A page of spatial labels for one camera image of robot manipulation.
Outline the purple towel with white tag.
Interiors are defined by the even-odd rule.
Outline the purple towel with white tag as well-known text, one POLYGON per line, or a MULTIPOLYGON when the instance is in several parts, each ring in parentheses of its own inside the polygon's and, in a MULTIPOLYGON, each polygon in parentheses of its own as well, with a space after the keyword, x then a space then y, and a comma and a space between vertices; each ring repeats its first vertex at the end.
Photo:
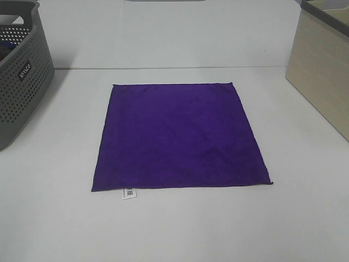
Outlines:
POLYGON ((230 82, 114 85, 92 192, 272 184, 230 82))

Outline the beige storage bin grey rim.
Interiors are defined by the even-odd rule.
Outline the beige storage bin grey rim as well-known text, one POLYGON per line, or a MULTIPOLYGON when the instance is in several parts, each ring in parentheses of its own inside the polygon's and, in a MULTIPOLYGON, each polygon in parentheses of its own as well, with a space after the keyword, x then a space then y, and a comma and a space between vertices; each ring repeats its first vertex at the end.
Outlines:
POLYGON ((286 79, 348 139, 348 7, 300 8, 286 79))

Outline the grey perforated plastic basket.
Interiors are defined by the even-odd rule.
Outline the grey perforated plastic basket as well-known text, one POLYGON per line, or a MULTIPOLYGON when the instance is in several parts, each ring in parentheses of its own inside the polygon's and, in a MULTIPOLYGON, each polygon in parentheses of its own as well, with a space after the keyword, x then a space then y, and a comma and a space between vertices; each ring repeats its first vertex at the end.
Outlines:
POLYGON ((25 126, 54 76, 38 1, 1 1, 1 15, 18 16, 22 24, 2 24, 1 42, 16 48, 1 61, 1 149, 25 126))

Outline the dark cloth inside basket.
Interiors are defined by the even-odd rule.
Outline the dark cloth inside basket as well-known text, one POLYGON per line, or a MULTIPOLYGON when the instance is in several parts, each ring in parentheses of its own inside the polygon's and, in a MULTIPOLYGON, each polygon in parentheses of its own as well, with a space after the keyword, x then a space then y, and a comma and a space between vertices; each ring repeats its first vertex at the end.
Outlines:
POLYGON ((0 42, 0 61, 4 60, 15 48, 16 48, 16 45, 11 42, 7 42, 7 41, 0 42))

